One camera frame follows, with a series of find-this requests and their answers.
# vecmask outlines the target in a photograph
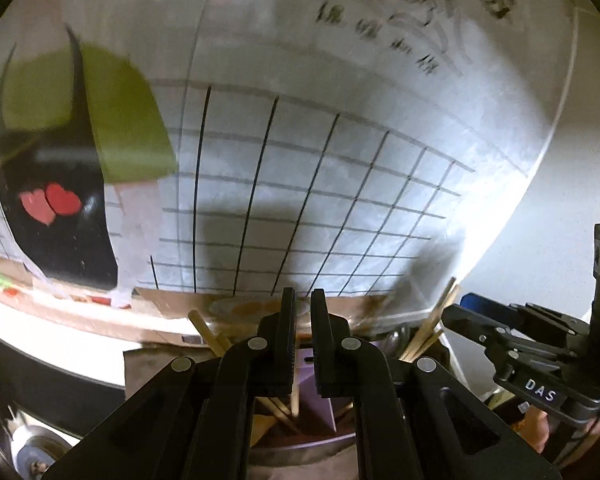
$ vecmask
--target red heart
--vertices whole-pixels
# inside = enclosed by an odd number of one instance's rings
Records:
[[[49,207],[45,198],[45,192],[35,189],[33,192],[26,191],[19,194],[20,201],[25,211],[32,218],[44,225],[51,225],[56,218],[56,213]]]
[[[46,199],[52,209],[62,216],[75,215],[82,208],[80,198],[56,182],[46,186]]]

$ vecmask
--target grid paper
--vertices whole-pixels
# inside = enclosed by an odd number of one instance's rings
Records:
[[[449,174],[474,172],[403,133],[313,102],[177,80],[152,89],[178,173],[159,181],[160,243],[139,286],[386,293],[461,200]],[[110,236],[119,237],[122,210],[108,186],[106,214]],[[0,227],[0,256],[15,259]]]

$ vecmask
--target white wall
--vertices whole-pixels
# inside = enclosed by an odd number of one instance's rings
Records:
[[[571,88],[544,161],[525,197],[463,292],[547,306],[581,317],[593,297],[593,225],[600,222],[600,17],[578,12]],[[468,383],[493,383],[482,348],[451,334]]]

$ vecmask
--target black grid line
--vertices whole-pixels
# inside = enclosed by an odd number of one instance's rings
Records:
[[[199,133],[199,130],[189,130],[189,132],[191,134],[196,134]],[[229,132],[215,132],[215,131],[208,131],[206,132],[207,137],[213,137],[215,139],[224,139],[224,140],[234,140],[235,142],[244,142],[244,143],[248,143],[248,144],[259,144],[260,140],[257,139],[256,137],[251,137],[251,136],[246,136],[243,134],[236,134],[236,133],[229,133]],[[391,133],[390,135],[394,135],[395,137],[398,137],[399,139],[402,139],[406,142],[410,142],[408,137],[405,137],[404,135],[400,134],[397,135],[395,133]],[[279,148],[285,148],[286,150],[293,150],[295,152],[302,152],[302,153],[309,153],[311,155],[316,155],[316,156],[326,156],[329,158],[335,158],[337,160],[341,160],[343,162],[347,162],[348,164],[353,164],[355,166],[361,166],[366,168],[368,166],[368,162],[365,162],[364,160],[359,160],[357,158],[353,158],[351,156],[347,156],[347,155],[341,155],[339,153],[334,153],[334,152],[325,152],[324,154],[322,154],[321,150],[318,150],[316,148],[309,148],[307,146],[300,146],[299,144],[292,144],[291,142],[285,142],[283,140],[274,140],[271,139],[269,141],[269,144],[271,146],[276,146]],[[435,155],[439,156],[440,158],[444,158],[445,160],[450,160],[450,157],[448,155],[444,155],[442,152],[440,152],[439,150],[436,150],[434,148],[431,148],[429,146],[426,145],[419,145],[419,144],[414,144],[416,147],[420,148],[420,149],[424,149],[426,148],[427,151],[429,153],[434,153]],[[408,174],[403,173],[399,170],[392,170],[391,168],[387,168],[385,166],[382,166],[381,164],[376,164],[375,169],[378,171],[381,171],[382,173],[387,173],[393,176],[401,176],[401,177],[407,177]],[[191,176],[191,173],[188,173],[186,171],[181,172],[179,174],[185,175],[185,176]],[[429,187],[437,187],[436,184],[432,183],[432,182],[427,182],[425,180],[420,180],[419,181],[421,184],[425,184],[426,186]]]
[[[440,179],[440,186],[442,186],[443,182],[445,181],[445,179],[447,178],[448,174],[451,172],[451,169],[454,166],[454,162],[451,162],[448,166],[448,168],[446,168],[445,174],[442,176],[442,178]],[[435,190],[435,192],[433,193],[433,195],[431,196],[431,198],[429,199],[429,201],[427,202],[427,205],[424,207],[424,211],[426,211],[429,206],[431,205],[431,203],[434,201],[436,195],[438,194],[439,190]],[[413,225],[413,227],[411,228],[411,231],[409,231],[409,235],[412,235],[413,232],[417,229],[418,224],[420,223],[420,220],[422,220],[423,215],[420,215],[418,217],[418,219],[416,220],[415,224]],[[394,256],[392,256],[392,258],[389,260],[389,262],[384,266],[384,269],[382,270],[381,276],[378,276],[378,278],[376,278],[376,280],[373,282],[373,285],[371,285],[369,287],[369,290],[367,293],[370,293],[371,291],[373,291],[373,288],[376,286],[376,283],[378,282],[378,280],[382,277],[382,275],[384,275],[384,273],[386,272],[386,270],[389,268],[389,266],[392,264],[392,261],[395,260],[395,256],[396,254],[398,254],[402,248],[404,247],[405,243],[407,243],[408,238],[405,238],[403,240],[403,242],[400,244],[400,246],[395,250],[394,252]]]
[[[444,220],[444,218],[441,218],[439,216],[432,216],[432,215],[427,215],[427,214],[423,214],[421,212],[418,211],[414,211],[415,213],[418,213],[421,216],[431,216],[432,218],[438,218],[441,220]],[[262,217],[251,217],[252,220],[259,220],[259,221],[265,221],[265,222],[272,222],[272,223],[281,223],[281,224],[291,224],[293,223],[293,221],[288,221],[285,219],[279,219],[279,218],[262,218]],[[315,227],[315,228],[324,228],[324,229],[342,229],[343,231],[352,231],[355,233],[371,233],[371,234],[376,234],[378,231],[373,230],[373,229],[363,229],[360,227],[341,227],[341,226],[337,226],[337,225],[331,225],[331,224],[317,224],[315,222],[300,222],[301,226],[307,226],[307,227]],[[405,237],[410,237],[409,235],[406,234],[401,234],[401,233],[389,233],[389,232],[381,232],[379,233],[381,235],[386,235],[386,236],[394,236],[397,238],[405,238]],[[109,233],[110,236],[122,236],[120,234],[115,234],[115,233]],[[411,236],[410,238],[422,238],[423,240],[428,240],[428,237],[418,237],[418,236]],[[160,238],[160,241],[163,242],[180,242],[182,244],[190,244],[192,242],[186,241],[186,240],[173,240],[172,238]],[[266,248],[266,247],[257,247],[257,249],[270,249],[270,248]]]
[[[240,142],[250,142],[251,144],[254,144],[253,142],[253,137],[246,137],[246,136],[238,136],[236,134],[232,134],[232,136],[234,137],[240,137]],[[294,144],[287,144],[286,148],[296,151],[296,152],[310,152],[313,155],[319,155],[322,156],[322,153],[319,150],[312,150],[310,148],[304,148],[304,147],[300,147],[300,146],[296,146]],[[433,152],[432,148],[427,148],[428,152]],[[356,166],[359,166],[361,168],[368,168],[368,162],[364,162],[362,160],[357,160],[355,158],[350,158],[348,156],[345,155],[337,155],[335,153],[325,153],[324,157],[327,158],[335,158],[337,160],[342,160],[348,164],[353,164]],[[386,168],[384,166],[380,166],[380,165],[375,165],[374,169],[377,171],[380,171],[381,173],[386,173],[386,174],[390,174],[393,176],[398,176],[401,178],[409,178],[411,177],[412,180],[414,182],[417,182],[419,184],[422,184],[423,186],[427,186],[427,187],[433,187],[435,189],[440,188],[440,186],[438,186],[437,184],[434,184],[432,182],[428,182],[427,180],[422,180],[419,179],[417,177],[411,176],[408,173],[404,173],[402,171],[397,171],[397,170],[392,170],[391,168]],[[175,174],[175,176],[188,176],[188,177],[193,177],[196,176],[196,174],[190,172],[190,171],[178,171],[178,173]],[[247,178],[239,178],[239,177],[234,177],[234,176],[227,176],[227,175],[213,175],[213,174],[205,174],[202,173],[199,175],[199,177],[203,180],[219,180],[222,182],[235,182],[236,184],[251,184],[252,181],[247,179]],[[259,183],[260,186],[269,186],[269,187],[278,187],[280,189],[288,189],[291,191],[306,191],[305,187],[300,187],[300,186],[290,186],[288,184],[279,184],[277,182],[267,182],[267,181],[262,181]],[[454,196],[460,196],[459,193],[452,191],[450,189],[443,189],[446,193],[449,193],[451,195]],[[320,191],[320,190],[315,190],[314,192],[316,193],[321,193],[321,194],[326,194],[326,195],[331,195],[331,196],[342,196],[342,197],[346,197],[347,195],[340,195],[339,193],[334,193],[334,192],[329,192],[329,191]]]
[[[423,186],[427,186],[430,187],[432,189],[439,189],[440,191],[447,193],[449,195],[452,196],[461,196],[459,193],[456,193],[455,191],[452,191],[450,189],[445,189],[442,186],[437,186],[436,184],[432,184],[431,182],[427,182],[426,180],[421,180],[417,177],[408,175],[407,173],[400,173],[398,171],[394,172],[394,176],[398,176],[400,178],[410,178],[411,180],[413,180],[414,182],[417,182],[418,184],[422,184]],[[180,173],[177,173],[176,176],[188,176],[188,177],[195,177],[196,174],[195,173],[189,173],[187,171],[183,171]],[[249,180],[248,178],[239,178],[236,176],[227,176],[227,175],[209,175],[209,174],[205,174],[205,173],[200,173],[198,175],[198,178],[200,180],[214,180],[217,182],[233,182],[234,184],[247,184],[248,186],[250,186],[251,184],[253,184],[253,180]],[[305,192],[307,191],[307,188],[305,187],[301,187],[301,186],[290,186],[289,184],[280,184],[279,182],[268,182],[266,180],[261,180],[258,183],[259,186],[263,186],[263,187],[274,187],[277,189],[285,189],[288,191],[300,191],[300,192]],[[348,200],[353,200],[355,197],[351,196],[351,195],[347,195],[347,194],[343,194],[343,193],[337,193],[334,191],[323,191],[320,189],[313,189],[312,193],[314,194],[318,194],[318,195],[323,195],[323,196],[333,196],[335,198],[346,198]],[[369,203],[377,203],[379,205],[384,205],[387,207],[391,207],[391,204],[387,203],[387,202],[373,202],[367,198],[358,198],[359,202],[369,202]],[[120,207],[119,204],[112,204],[113,206],[116,207]],[[174,211],[172,208],[165,208],[165,211]],[[189,212],[191,213],[190,209],[183,209],[180,210],[181,212]]]
[[[200,140],[198,141],[198,160],[196,161],[196,181],[193,190],[193,290],[196,291],[196,219],[198,218],[198,179],[200,176],[200,159],[202,158],[202,140],[205,135],[206,111],[209,108],[211,99],[211,86],[206,89],[205,107],[202,110],[202,122],[200,124]],[[176,195],[178,204],[180,204],[180,195]],[[176,236],[180,237],[180,215],[176,215]]]
[[[418,238],[416,236],[411,236],[409,237],[413,240],[430,240],[430,238]],[[191,242],[178,242],[177,240],[171,240],[169,238],[160,238],[161,242],[166,242],[166,243],[173,243],[173,244],[190,244]],[[229,247],[229,248],[233,248],[233,249],[239,249],[240,248],[240,244],[226,244],[223,242],[196,242],[196,245],[199,246],[203,246],[203,247]],[[286,249],[283,248],[270,248],[270,247],[256,247],[256,246],[249,246],[249,245],[244,245],[245,249],[256,249],[256,250],[263,250],[263,251],[273,251],[273,252],[279,252],[279,253],[284,253],[286,252]],[[300,253],[300,254],[328,254],[327,251],[312,251],[309,249],[292,249],[289,251],[290,254],[295,254],[295,253]],[[341,252],[336,252],[336,251],[331,251],[331,254],[333,254],[334,256],[363,256],[363,253],[341,253]],[[414,260],[416,259],[416,256],[389,256],[388,254],[368,254],[368,256],[373,256],[374,258],[403,258],[405,260]],[[174,267],[191,267],[192,266],[182,266],[181,264],[168,264]]]
[[[189,80],[189,79],[182,80],[182,79],[156,78],[156,79],[150,80],[149,83],[151,85],[165,86],[165,87],[188,85],[193,88],[206,88],[208,86],[208,82],[195,81],[195,80]],[[214,84],[214,90],[215,91],[234,92],[234,93],[267,97],[267,98],[275,96],[277,99],[282,100],[284,102],[291,103],[291,104],[298,104],[298,105],[305,106],[308,108],[313,108],[315,110],[321,110],[323,112],[327,112],[332,115],[340,114],[341,117],[349,119],[354,122],[357,122],[359,124],[369,126],[376,130],[379,130],[379,131],[388,131],[390,134],[396,135],[397,137],[400,137],[401,139],[406,140],[410,144],[414,144],[415,146],[419,146],[420,148],[427,148],[432,153],[435,153],[436,155],[438,155],[442,158],[446,158],[446,160],[449,160],[450,162],[455,162],[460,168],[463,168],[465,171],[469,171],[470,173],[475,172],[475,170],[473,168],[464,164],[460,160],[457,160],[456,158],[452,157],[451,155],[447,155],[446,153],[441,152],[440,150],[437,150],[433,146],[429,146],[428,144],[421,142],[418,139],[414,139],[413,137],[410,137],[407,134],[404,134],[398,130],[395,130],[394,128],[388,128],[384,124],[376,123],[374,121],[365,119],[361,116],[352,114],[350,112],[343,112],[341,110],[337,110],[336,108],[330,107],[328,105],[320,104],[320,103],[317,103],[315,101],[311,101],[308,99],[302,99],[302,98],[284,95],[284,94],[277,94],[275,92],[270,92],[270,91],[259,89],[259,88],[240,86],[240,85],[234,85],[234,84]],[[457,118],[455,118],[453,116],[450,116],[450,118],[453,119],[455,122],[458,122]]]
[[[138,282],[138,285],[153,285],[152,282]],[[193,286],[192,285],[171,285],[171,284],[163,284],[163,287],[165,288],[179,288],[181,289],[183,292],[184,289],[188,289],[190,291],[193,291]],[[222,287],[216,287],[216,286],[199,286],[198,287],[199,291],[202,292],[209,292],[209,293],[215,293],[215,292],[228,292],[228,293],[232,293],[233,289],[232,288],[222,288]],[[245,294],[245,301],[248,300],[248,296],[246,294],[268,294],[269,291],[268,290],[239,290],[238,292]],[[391,289],[387,289],[387,290],[374,290],[373,291],[375,294],[386,294],[391,292]],[[299,292],[296,292],[296,294],[304,294],[306,296],[308,296],[311,293],[310,290],[301,290]],[[325,290],[324,292],[325,294],[337,294],[338,291],[337,290]],[[276,292],[274,294],[275,296],[280,296],[282,295],[281,292]]]
[[[347,224],[347,221],[349,221],[349,216],[351,215],[353,208],[356,206],[356,202],[358,201],[358,197],[360,196],[360,193],[362,193],[362,190],[365,188],[365,184],[366,184],[367,179],[369,178],[369,174],[371,174],[371,170],[374,168],[376,160],[378,159],[378,155],[380,155],[380,151],[382,150],[382,147],[384,146],[384,142],[386,141],[386,138],[388,135],[389,135],[389,131],[386,131],[384,133],[384,135],[382,136],[380,145],[378,146],[378,148],[376,149],[376,152],[374,153],[374,157],[371,160],[371,163],[369,164],[368,170],[366,170],[365,177],[362,179],[362,183],[360,183],[360,187],[358,188],[356,197],[353,200],[353,202],[351,202],[351,206],[349,207],[349,210],[347,211],[344,221],[342,222],[342,226],[340,227],[340,230],[338,231],[338,234],[336,235],[336,237],[333,239],[333,243],[331,244],[331,247],[329,248],[327,255],[324,257],[324,260],[320,264],[320,269],[318,269],[318,272],[315,275],[315,278],[312,281],[311,286],[309,287],[309,290],[314,290],[315,282],[318,280],[320,273],[324,269],[324,265],[327,263],[327,260],[329,259],[329,256],[331,255],[331,251],[333,251],[333,248],[335,247],[336,243],[338,242],[338,238],[340,238],[340,235],[342,234],[342,231],[344,230],[344,226]]]
[[[269,115],[269,121],[267,122],[267,130],[264,133],[262,139],[262,148],[260,149],[260,156],[258,158],[258,165],[256,166],[256,173],[253,177],[253,187],[251,187],[251,195],[249,197],[249,205],[247,206],[247,218],[244,220],[244,230],[242,231],[242,242],[240,244],[240,251],[238,252],[238,263],[235,266],[235,279],[234,279],[234,294],[235,289],[238,285],[238,275],[240,274],[240,260],[242,259],[242,250],[244,249],[244,241],[247,237],[247,229],[249,227],[249,215],[251,214],[251,206],[253,205],[253,197],[256,193],[256,186],[258,185],[258,175],[260,174],[260,167],[262,166],[262,157],[264,156],[264,150],[267,147],[267,139],[269,139],[269,131],[271,130],[271,124],[273,123],[273,115],[276,113],[276,107],[278,106],[278,98],[273,99],[271,105],[271,113]]]
[[[203,18],[206,15],[206,8],[207,5],[209,3],[209,0],[205,0],[205,3],[202,5],[202,11],[200,12],[200,23],[202,22]],[[187,64],[187,73],[185,76],[185,81],[188,81],[191,77],[191,70],[193,69],[193,60],[194,60],[194,56],[196,55],[196,49],[198,47],[198,37],[200,35],[200,27],[197,27],[195,30],[195,33],[193,35],[193,42],[191,44],[191,50],[189,53],[189,60],[188,60],[188,64]],[[184,129],[184,115],[186,113],[186,108],[187,108],[187,97],[189,96],[189,88],[195,88],[195,86],[186,84],[184,85],[184,95],[182,97],[182,108],[180,109],[180,135],[178,137],[178,158],[180,157],[180,146],[179,144],[182,142],[182,131]],[[200,172],[200,151],[202,150],[202,137],[204,134],[204,124],[205,124],[205,117],[206,117],[206,108],[208,106],[208,102],[209,102],[209,95],[211,93],[211,84],[207,84],[206,86],[206,98],[205,98],[205,108],[203,111],[203,118],[202,118],[202,124],[200,125],[200,142],[198,143],[198,161],[196,163],[196,181],[195,181],[195,190],[194,190],[194,209],[196,208],[197,205],[197,198],[198,198],[198,173]],[[178,161],[178,171],[180,171],[180,162]],[[180,206],[180,179],[178,177],[176,177],[176,204],[178,206]],[[179,217],[176,219],[176,236],[180,237],[180,219]],[[196,239],[196,215],[194,214],[193,216],[193,237],[194,240]],[[193,263],[195,264],[196,262],[196,245],[193,244]],[[180,282],[182,284],[184,284],[184,282],[182,282],[182,276],[180,276]],[[193,283],[194,283],[194,290],[196,288],[196,272],[193,272]]]
[[[163,207],[165,213],[180,213],[183,215],[193,215],[193,209],[176,209],[173,207]],[[196,216],[218,216],[221,218],[238,218],[244,220],[242,213],[231,213],[229,211],[196,211]]]
[[[318,172],[320,171],[320,167],[322,165],[322,160],[324,159],[324,153],[327,151],[329,141],[331,140],[333,131],[336,129],[336,124],[338,124],[339,118],[340,118],[340,114],[337,114],[333,118],[333,123],[331,123],[331,128],[327,135],[327,140],[324,141],[324,146],[322,147],[322,152],[320,153],[320,159],[318,160],[318,164],[315,167],[314,176],[312,176],[311,182],[309,183],[309,189],[307,189],[306,196],[304,197],[304,202],[302,202],[302,207],[300,208],[300,212],[298,213],[298,220],[296,221],[294,231],[291,233],[291,238],[289,239],[289,244],[286,247],[285,255],[282,257],[282,263],[280,263],[280,268],[278,269],[278,275],[276,276],[276,281],[273,283],[273,288],[271,289],[272,296],[276,290],[276,287],[278,286],[278,280],[280,280],[280,274],[282,273],[282,269],[285,266],[286,259],[289,256],[289,251],[291,251],[291,245],[294,242],[294,238],[296,237],[296,233],[298,232],[298,227],[300,226],[300,219],[302,218],[302,215],[304,214],[304,209],[306,208],[306,204],[309,201],[309,197],[311,196],[311,190],[314,188],[315,179],[318,176]]]
[[[155,267],[166,267],[168,269],[193,269],[193,266],[185,266],[185,265],[178,265],[178,264],[161,264],[161,263],[156,263]],[[233,267],[203,267],[203,266],[197,266],[196,269],[198,270],[220,270],[223,272],[229,271],[229,272],[233,272],[235,269]],[[276,274],[275,270],[241,270],[240,272],[243,272],[245,274],[270,274],[271,276],[273,276],[274,274]],[[315,273],[314,272],[282,272],[280,274],[280,276],[313,276]],[[321,276],[331,276],[332,278],[343,278],[345,276],[349,276],[348,272],[323,272],[321,274]],[[357,276],[363,276],[365,278],[375,278],[376,276],[401,276],[401,274],[378,274],[376,272],[372,273],[372,274],[357,274]]]
[[[160,290],[160,287],[158,286],[158,277],[155,274],[155,265],[154,265],[154,257],[153,256],[149,256],[149,261],[151,261],[151,270],[154,273],[154,282],[155,282],[155,288],[157,290]]]
[[[418,165],[420,164],[420,161],[422,160],[422,157],[424,156],[424,154],[426,153],[426,151],[427,151],[426,148],[423,148],[422,150],[420,150],[420,154],[418,155],[418,158],[416,159],[416,162],[414,163],[413,167],[411,168],[411,174],[415,173],[415,171],[418,169]],[[387,212],[387,214],[384,216],[384,220],[382,221],[382,225],[378,229],[378,232],[374,235],[374,237],[372,238],[372,240],[369,243],[368,247],[366,248],[365,253],[362,255],[362,258],[360,258],[360,261],[356,264],[356,267],[353,269],[352,273],[350,274],[349,279],[347,280],[347,283],[345,283],[344,286],[340,289],[340,292],[338,293],[338,296],[342,295],[344,289],[347,288],[347,286],[349,285],[349,282],[353,278],[354,274],[356,272],[358,272],[358,269],[360,268],[360,265],[362,264],[362,261],[368,255],[368,252],[371,250],[371,247],[373,246],[373,244],[378,239],[378,236],[382,232],[382,229],[384,229],[384,226],[389,221],[389,217],[391,216],[391,213],[394,212],[397,203],[400,202],[400,199],[402,198],[402,195],[404,194],[404,190],[407,189],[407,186],[409,185],[410,182],[411,182],[410,178],[407,178],[404,181],[404,184],[402,185],[402,188],[400,189],[400,193],[398,193],[398,196],[394,200],[394,204],[391,206],[391,208],[389,209],[389,211]]]
[[[189,86],[186,85],[182,89],[182,105],[180,106],[180,124],[179,124],[179,128],[178,128],[178,140],[176,142],[176,164],[177,164],[178,172],[180,171],[180,159],[181,159],[180,151],[182,148],[182,130],[184,128],[184,114],[187,111],[187,94],[188,93],[189,93]],[[176,189],[176,204],[177,204],[177,203],[179,203],[179,197],[180,197],[180,179],[179,178],[175,179],[175,189]],[[176,232],[177,233],[180,232],[180,217],[179,216],[176,218]],[[156,280],[156,278],[155,278],[155,269],[154,269],[154,280],[155,280],[155,286],[157,288],[158,280]]]
[[[2,252],[7,256],[7,258],[10,258],[10,254],[7,252],[7,248],[4,246],[2,238],[3,237],[0,236],[0,246],[2,247]]]

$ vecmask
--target metal pivot screw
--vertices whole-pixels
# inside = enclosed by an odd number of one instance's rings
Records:
[[[356,337],[346,337],[340,344],[345,350],[357,350],[362,345],[360,339]]]
[[[171,369],[174,372],[186,372],[191,368],[191,359],[187,357],[176,357],[171,361]]]
[[[267,347],[267,340],[263,337],[252,337],[249,339],[247,346],[251,348],[251,350],[264,350]]]
[[[428,374],[436,369],[436,362],[430,357],[423,357],[418,359],[416,366]]]

